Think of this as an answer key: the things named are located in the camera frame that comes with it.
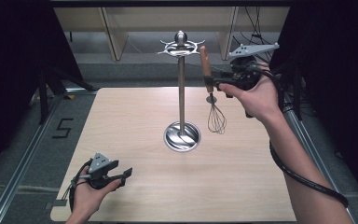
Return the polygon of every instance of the person's right arm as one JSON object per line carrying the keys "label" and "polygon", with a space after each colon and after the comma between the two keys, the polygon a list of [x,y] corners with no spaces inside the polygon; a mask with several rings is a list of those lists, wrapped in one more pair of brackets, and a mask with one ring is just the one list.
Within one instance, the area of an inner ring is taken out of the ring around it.
{"label": "person's right arm", "polygon": [[[228,84],[220,84],[219,89],[236,97],[246,112],[263,123],[283,164],[308,180],[332,188],[290,129],[269,78],[262,76],[249,91]],[[288,175],[284,178],[298,223],[352,223],[343,204],[335,198],[306,187]]]}

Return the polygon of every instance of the light wood table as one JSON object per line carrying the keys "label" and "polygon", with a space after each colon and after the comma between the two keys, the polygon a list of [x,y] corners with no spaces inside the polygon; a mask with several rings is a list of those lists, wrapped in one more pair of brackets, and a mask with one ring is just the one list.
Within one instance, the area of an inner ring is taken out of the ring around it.
{"label": "light wood table", "polygon": [[[126,186],[106,196],[90,220],[117,222],[295,221],[283,174],[269,154],[269,137],[241,104],[215,92],[227,118],[225,134],[210,133],[205,88],[186,88],[186,121],[201,132],[185,153],[169,149],[165,129],[179,120],[178,88],[99,90],[58,199],[84,162],[101,152],[119,160],[109,175],[133,167]],[[65,221],[69,203],[52,209]]]}

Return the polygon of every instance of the rotating hook rack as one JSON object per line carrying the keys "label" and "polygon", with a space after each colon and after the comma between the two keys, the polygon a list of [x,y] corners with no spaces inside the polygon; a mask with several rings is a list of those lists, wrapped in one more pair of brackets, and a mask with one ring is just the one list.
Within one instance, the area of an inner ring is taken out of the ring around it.
{"label": "rotating hook rack", "polygon": [[179,67],[179,122],[172,123],[165,130],[164,141],[166,145],[179,152],[186,152],[194,149],[200,143],[200,130],[196,125],[185,121],[185,56],[190,54],[199,54],[197,52],[198,44],[205,41],[195,43],[187,40],[187,34],[179,31],[174,41],[165,43],[164,51],[159,53],[166,53],[178,59]]}

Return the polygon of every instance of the whisk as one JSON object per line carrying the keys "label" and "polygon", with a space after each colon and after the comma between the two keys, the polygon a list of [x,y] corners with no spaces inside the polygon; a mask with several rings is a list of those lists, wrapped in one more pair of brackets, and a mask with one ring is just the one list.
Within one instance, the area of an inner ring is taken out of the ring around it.
{"label": "whisk", "polygon": [[[202,73],[206,77],[211,77],[211,67],[209,65],[208,54],[206,52],[205,46],[200,47],[200,57],[202,64]],[[216,98],[213,97],[213,83],[205,82],[205,87],[209,96],[207,98],[208,103],[211,104],[211,111],[208,117],[208,129],[211,133],[225,133],[225,128],[227,125],[226,117],[223,115],[222,111],[216,106]]]}

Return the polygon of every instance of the wooden handle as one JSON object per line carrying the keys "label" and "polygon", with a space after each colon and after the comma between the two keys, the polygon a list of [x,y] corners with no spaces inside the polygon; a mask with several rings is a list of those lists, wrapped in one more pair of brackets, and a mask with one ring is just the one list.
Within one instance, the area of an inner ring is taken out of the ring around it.
{"label": "wooden handle", "polygon": [[[211,66],[209,65],[208,53],[206,52],[205,46],[200,47],[200,57],[201,57],[201,64],[202,64],[202,73],[206,77],[211,77]],[[206,85],[206,90],[208,93],[213,92],[213,85],[209,86]]]}

